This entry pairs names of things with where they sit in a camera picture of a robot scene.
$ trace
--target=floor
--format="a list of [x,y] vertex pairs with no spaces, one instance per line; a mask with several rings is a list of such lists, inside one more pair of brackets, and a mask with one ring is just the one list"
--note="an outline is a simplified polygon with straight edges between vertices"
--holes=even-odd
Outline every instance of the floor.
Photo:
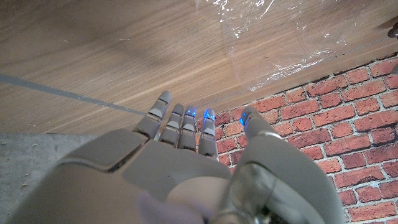
[[67,134],[0,134],[0,223],[64,155],[96,138]]

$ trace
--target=transparent plastic part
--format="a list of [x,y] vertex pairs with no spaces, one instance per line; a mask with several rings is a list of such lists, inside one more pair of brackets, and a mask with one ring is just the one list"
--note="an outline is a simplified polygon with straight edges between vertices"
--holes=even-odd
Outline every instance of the transparent plastic part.
[[251,91],[349,51],[345,35],[366,22],[370,4],[196,0],[197,11],[220,21],[236,79]]

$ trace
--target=robotic finger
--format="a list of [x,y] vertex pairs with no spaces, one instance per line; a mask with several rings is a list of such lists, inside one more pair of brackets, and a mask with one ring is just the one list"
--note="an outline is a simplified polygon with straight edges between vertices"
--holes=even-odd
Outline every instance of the robotic finger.
[[198,153],[204,156],[209,156],[218,161],[214,120],[214,111],[212,109],[207,109],[203,116]]
[[184,112],[184,107],[177,103],[174,106],[172,114],[170,115],[169,121],[166,124],[166,127],[163,129],[162,134],[160,135],[159,141],[168,143],[173,145],[173,147],[177,147],[178,135],[180,134],[180,123],[182,119],[182,115]]
[[171,93],[164,91],[132,131],[141,133],[149,139],[154,139],[171,99]]
[[181,135],[180,139],[178,140],[179,149],[188,149],[193,152],[196,152],[195,115],[196,115],[195,108],[193,106],[188,106],[183,117]]

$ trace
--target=robotic arm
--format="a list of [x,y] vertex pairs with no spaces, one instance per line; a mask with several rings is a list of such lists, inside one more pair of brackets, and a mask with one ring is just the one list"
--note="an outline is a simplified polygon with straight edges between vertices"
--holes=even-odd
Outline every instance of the robotic arm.
[[252,107],[240,122],[248,145],[232,175],[218,162],[215,114],[206,110],[198,154],[195,109],[163,92],[133,131],[111,131],[64,157],[9,223],[341,224],[323,171]]

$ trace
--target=brick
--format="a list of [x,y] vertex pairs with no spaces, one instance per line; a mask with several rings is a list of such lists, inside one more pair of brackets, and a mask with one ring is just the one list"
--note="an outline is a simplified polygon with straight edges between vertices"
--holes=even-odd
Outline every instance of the brick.
[[398,90],[380,96],[380,100],[385,108],[398,105]]
[[348,85],[345,77],[335,77],[329,80],[321,81],[315,84],[311,84],[306,87],[308,94],[311,97],[323,95],[325,93],[329,93],[337,88],[343,88]]
[[226,139],[226,140],[217,141],[218,153],[227,152],[232,149],[236,149],[236,143],[235,143],[234,139]]
[[243,132],[243,126],[239,122],[233,123],[233,124],[229,124],[227,127],[225,127],[225,134],[227,136],[231,136],[231,135],[234,135],[234,134],[239,134],[241,132]]
[[271,98],[267,98],[265,100],[261,100],[252,104],[252,106],[258,110],[258,112],[262,113],[265,111],[269,111],[275,108],[280,108],[286,104],[285,98],[283,95],[277,95]]
[[374,128],[380,128],[385,125],[394,124],[396,122],[398,122],[398,111],[388,110],[357,119],[354,121],[354,125],[357,131],[367,131]]
[[228,124],[229,122],[231,122],[231,116],[228,112],[224,112],[221,114],[216,114],[214,125],[219,126],[221,124]]
[[384,176],[379,166],[365,167],[335,175],[337,187],[354,186],[374,180],[383,180]]
[[200,140],[200,133],[196,133],[195,134],[195,142],[196,142],[197,146],[199,146],[199,140]]
[[350,155],[340,156],[346,169],[365,166],[365,158],[362,153],[356,152]]
[[386,90],[382,80],[371,81],[366,84],[358,84],[341,93],[345,102],[375,95]]
[[317,162],[318,166],[321,167],[321,169],[329,174],[333,172],[338,172],[341,170],[340,163],[338,162],[338,159],[328,159],[325,161],[319,161]]
[[231,110],[232,120],[237,121],[241,118],[244,107]]
[[231,165],[231,162],[229,161],[229,157],[227,154],[218,156],[218,161],[222,164],[225,164],[227,166]]
[[368,164],[398,159],[398,143],[388,144],[364,151]]
[[350,84],[363,82],[369,79],[368,71],[366,71],[366,68],[361,68],[355,71],[347,72],[346,75]]
[[305,99],[305,93],[303,88],[289,91],[286,93],[286,99],[289,103],[295,103]]
[[341,138],[353,133],[354,133],[353,128],[347,122],[336,124],[331,130],[331,134],[335,138]]
[[325,146],[327,156],[334,156],[353,150],[362,149],[371,145],[367,134],[361,136],[349,136],[343,139],[332,141]]
[[279,114],[277,110],[272,110],[262,114],[262,117],[268,121],[269,124],[275,124],[279,121]]
[[388,88],[395,89],[398,88],[398,74],[391,74],[384,78]]
[[393,220],[388,220],[388,221],[386,222],[386,224],[398,224],[398,218],[395,218],[395,219],[393,219]]
[[316,114],[313,116],[313,122],[319,127],[325,124],[333,123],[335,121],[352,118],[353,116],[355,116],[354,108],[353,106],[348,105],[331,109],[321,114]]
[[341,103],[341,98],[338,93],[329,93],[321,96],[320,101],[323,108],[329,108],[339,105]]
[[222,128],[215,128],[216,140],[221,139],[224,136],[224,131]]
[[202,124],[203,124],[203,120],[202,119],[200,119],[199,121],[195,122],[195,126],[197,127],[197,131],[198,132],[201,131]]
[[356,203],[356,198],[353,190],[345,190],[338,194],[343,205],[352,205]]
[[246,139],[246,135],[244,134],[237,137],[236,140],[238,141],[239,145],[241,145],[241,147],[246,147],[248,144],[248,140]]
[[298,134],[288,138],[288,142],[297,148],[311,146],[321,142],[330,141],[328,130],[324,128],[316,129],[306,133]]
[[232,152],[231,153],[232,164],[237,164],[239,162],[239,159],[241,158],[242,154],[243,154],[243,150]]
[[394,202],[383,202],[375,205],[349,208],[348,213],[351,216],[351,221],[358,222],[395,215],[396,208]]
[[374,144],[388,142],[395,138],[395,132],[392,128],[376,129],[371,132],[371,135]]
[[289,123],[275,125],[273,128],[282,137],[293,133],[292,127]]
[[305,149],[302,149],[301,152],[304,153],[306,156],[308,156],[312,160],[323,158],[323,154],[322,154],[321,148],[319,146],[305,148]]
[[394,60],[384,60],[381,63],[371,65],[371,74],[373,77],[391,73],[395,65],[398,64],[398,58]]
[[379,184],[382,198],[398,197],[398,180]]
[[316,100],[304,101],[297,103],[293,106],[286,106],[282,108],[281,114],[283,119],[295,118],[298,116],[313,113],[319,110],[319,106]]
[[299,118],[292,123],[294,131],[307,131],[312,129],[310,118]]
[[379,102],[375,98],[368,98],[363,101],[355,102],[355,108],[358,115],[364,115],[369,112],[375,112],[380,109]]
[[366,186],[358,188],[356,191],[361,202],[370,202],[381,199],[381,194],[377,187]]
[[391,177],[398,177],[398,161],[383,164],[384,171]]

